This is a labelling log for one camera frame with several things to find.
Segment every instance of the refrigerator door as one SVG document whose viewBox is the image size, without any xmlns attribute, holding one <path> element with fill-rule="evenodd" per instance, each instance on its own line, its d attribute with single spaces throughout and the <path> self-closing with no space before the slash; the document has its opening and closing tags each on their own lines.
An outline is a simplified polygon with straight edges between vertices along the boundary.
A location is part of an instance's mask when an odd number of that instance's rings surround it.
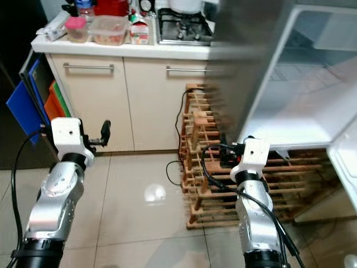
<svg viewBox="0 0 357 268">
<path fill-rule="evenodd" d="M 357 117 L 334 141 L 327 153 L 357 211 Z"/>
<path fill-rule="evenodd" d="M 274 55 L 292 3 L 221 0 L 205 75 L 223 142 L 237 142 Z"/>
</svg>

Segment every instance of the power cord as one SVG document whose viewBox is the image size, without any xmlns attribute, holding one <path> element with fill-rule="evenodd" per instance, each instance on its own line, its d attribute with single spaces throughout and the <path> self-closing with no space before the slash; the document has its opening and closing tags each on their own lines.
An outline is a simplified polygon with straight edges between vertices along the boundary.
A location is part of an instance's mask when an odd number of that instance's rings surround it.
<svg viewBox="0 0 357 268">
<path fill-rule="evenodd" d="M 229 192 L 235 192 L 238 195 L 240 195 L 241 197 L 245 197 L 245 198 L 255 202 L 256 204 L 258 204 L 261 207 L 261 209 L 270 216 L 270 218 L 272 219 L 272 221 L 273 221 L 273 223 L 275 225 L 275 228 L 276 228 L 276 230 L 278 232 L 279 244 L 280 244 L 280 248 L 281 248 L 283 264 L 286 264 L 286 265 L 288 264 L 285 245 L 284 245 L 284 243 L 286 243 L 288 245 L 288 248 L 289 248 L 290 252 L 292 253 L 292 255 L 296 257 L 296 259 L 297 259 L 299 265 L 301 266 L 301 268 L 305 268 L 304 264 L 302 263 L 302 260 L 300 259 L 300 256 L 298 255 L 298 250 L 297 250 L 296 246 L 294 245 L 294 243 L 292 242 L 291 238 L 287 235 L 287 233 L 283 229 L 283 227 L 280 224 L 280 222 L 277 219 L 277 217 L 269 210 L 269 208 L 267 206 L 265 206 L 259 200 L 257 200 L 256 198 L 254 198 L 254 197 L 252 197 L 252 196 L 250 196 L 250 195 L 248 195 L 246 193 L 243 193 L 243 192 L 240 192 L 240 191 L 237 191 L 237 190 L 229 188 L 225 184 L 223 184 L 220 181 L 214 179 L 208 173 L 206 165 L 205 165 L 205 153 L 209 148 L 212 148 L 212 147 L 222 147 L 222 148 L 226 148 L 226 149 L 229 149 L 229 150 L 234 150 L 234 146 L 229 146 L 229 145 L 222 144 L 222 143 L 211 144 L 211 145 L 206 146 L 203 149 L 202 156 L 201 156 L 201 164 L 202 164 L 203 172 L 204 172 L 205 176 L 208 178 L 208 180 L 212 184 L 214 184 L 215 186 L 217 186 L 220 189 L 227 190 Z"/>
<path fill-rule="evenodd" d="M 170 166 L 172 163 L 177 163 L 177 162 L 180 162 L 180 160 L 174 160 L 174 161 L 170 161 L 167 163 L 166 165 L 166 176 L 168 178 L 168 180 L 170 181 L 170 183 L 172 183 L 173 185 L 176 185 L 176 186 L 181 186 L 181 184 L 178 184 L 178 183 L 174 183 L 171 179 L 170 179 L 170 176 L 168 175 L 168 166 Z"/>
<path fill-rule="evenodd" d="M 167 165 L 166 165 L 166 176 L 167 176 L 167 179 L 168 179 L 173 185 L 177 185 L 177 186 L 181 186 L 181 184 L 174 183 L 174 182 L 170 179 L 170 176 L 168 175 L 168 172 L 167 172 L 167 168 L 168 168 L 168 166 L 171 165 L 172 163 L 180 162 L 180 163 L 181 163 L 181 166 L 182 166 L 182 171 L 185 172 L 185 164 L 184 164 L 184 161 L 182 160 L 181 155 L 180 155 L 181 135 L 180 135 L 179 129 L 177 128 L 177 123 L 179 122 L 180 113 L 181 113 L 182 108 L 183 108 L 183 106 L 184 106 L 184 98 L 185 98 L 185 95 L 186 95 L 187 93 L 192 93 L 192 91 L 194 91 L 194 90 L 204 91 L 204 90 L 201 89 L 201 88 L 190 88 L 190 89 L 186 90 L 186 91 L 182 94 L 180 110 L 178 111 L 178 114 L 177 114 L 177 116 L 176 116 L 175 129 L 176 129 L 176 132 L 177 132 L 177 135 L 178 135 L 177 155 L 178 155 L 178 159 L 179 159 L 179 160 L 171 161 L 171 162 L 167 163 Z"/>
<path fill-rule="evenodd" d="M 17 229 L 17 246 L 16 250 L 19 250 L 22 247 L 22 237 L 23 237 L 23 232 L 22 232 L 22 224 L 21 224 L 21 218 L 20 218 L 20 213 L 18 212 L 18 205 L 17 205 L 17 196 L 16 196 L 16 170 L 17 170 L 17 163 L 18 159 L 20 158 L 20 154 L 22 152 L 22 149 L 24 148 L 25 144 L 33 137 L 38 134 L 42 133 L 42 130 L 35 131 L 31 133 L 22 143 L 20 149 L 17 152 L 15 162 L 13 164 L 13 168 L 11 170 L 11 199 L 12 199 L 12 209 L 13 209 L 13 214 L 15 216 L 15 222 L 16 222 L 16 229 Z M 7 265 L 7 268 L 11 268 L 15 263 L 16 263 L 16 258 L 12 258 L 10 263 Z"/>
</svg>

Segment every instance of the red container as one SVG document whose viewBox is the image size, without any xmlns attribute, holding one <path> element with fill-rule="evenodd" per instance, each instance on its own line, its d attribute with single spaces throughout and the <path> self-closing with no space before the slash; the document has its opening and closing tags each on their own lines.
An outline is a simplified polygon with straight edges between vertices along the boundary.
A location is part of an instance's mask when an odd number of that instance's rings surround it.
<svg viewBox="0 0 357 268">
<path fill-rule="evenodd" d="M 128 0 L 97 0 L 97 5 L 94 7 L 94 14 L 96 16 L 127 16 L 129 15 L 129 2 Z"/>
</svg>

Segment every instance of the bottle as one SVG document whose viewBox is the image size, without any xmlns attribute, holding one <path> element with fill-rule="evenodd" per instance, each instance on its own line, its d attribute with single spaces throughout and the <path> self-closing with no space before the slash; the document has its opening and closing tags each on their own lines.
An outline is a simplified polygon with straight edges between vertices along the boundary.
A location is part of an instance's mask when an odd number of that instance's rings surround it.
<svg viewBox="0 0 357 268">
<path fill-rule="evenodd" d="M 94 19 L 94 10 L 91 0 L 75 0 L 78 15 L 84 17 L 87 23 L 90 24 Z"/>
</svg>

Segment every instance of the kitchen countertop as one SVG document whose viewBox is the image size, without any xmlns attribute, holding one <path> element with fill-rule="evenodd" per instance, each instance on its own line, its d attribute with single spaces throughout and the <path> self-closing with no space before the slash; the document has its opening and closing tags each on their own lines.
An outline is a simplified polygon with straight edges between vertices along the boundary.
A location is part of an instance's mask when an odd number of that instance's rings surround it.
<svg viewBox="0 0 357 268">
<path fill-rule="evenodd" d="M 31 45 L 35 52 L 77 54 L 77 55 L 101 55 L 135 58 L 157 59 L 185 59 L 207 60 L 210 47 L 208 46 L 184 46 L 184 45 L 160 45 L 157 43 L 156 24 L 154 20 L 149 23 L 149 45 L 123 44 L 120 46 L 99 45 L 95 42 L 73 43 L 64 36 L 56 41 L 47 41 L 44 36 L 37 36 Z"/>
</svg>

